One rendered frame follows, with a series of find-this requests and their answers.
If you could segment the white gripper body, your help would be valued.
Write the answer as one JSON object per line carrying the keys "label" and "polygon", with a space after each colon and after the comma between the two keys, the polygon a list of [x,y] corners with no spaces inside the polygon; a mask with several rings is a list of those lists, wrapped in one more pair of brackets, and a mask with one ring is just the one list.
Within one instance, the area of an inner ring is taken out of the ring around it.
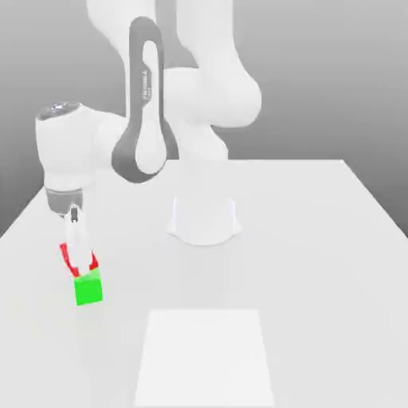
{"label": "white gripper body", "polygon": [[65,216],[65,237],[70,264],[78,268],[80,275],[89,273],[92,263],[92,250],[88,239],[85,223],[82,219],[73,221],[71,216]]}

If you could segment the small red cube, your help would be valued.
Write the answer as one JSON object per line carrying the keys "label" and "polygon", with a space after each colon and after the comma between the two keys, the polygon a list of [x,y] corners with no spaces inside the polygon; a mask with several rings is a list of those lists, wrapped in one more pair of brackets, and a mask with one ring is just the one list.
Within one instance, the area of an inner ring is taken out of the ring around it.
{"label": "small red cube", "polygon": [[70,263],[67,243],[66,242],[61,243],[59,247],[60,247],[61,254],[62,254],[65,265],[67,266],[68,270],[75,278],[82,277],[99,268],[98,260],[96,259],[94,253],[92,253],[92,263],[89,265],[88,271],[86,273],[81,273],[77,267],[73,267]]}

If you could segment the small green cube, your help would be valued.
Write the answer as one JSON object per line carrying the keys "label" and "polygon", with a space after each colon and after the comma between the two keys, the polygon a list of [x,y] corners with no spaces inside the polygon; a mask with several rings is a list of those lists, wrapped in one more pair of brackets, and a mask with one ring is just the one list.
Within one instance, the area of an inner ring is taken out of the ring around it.
{"label": "small green cube", "polygon": [[88,274],[74,278],[76,305],[85,305],[102,301],[103,289],[99,268],[92,269]]}

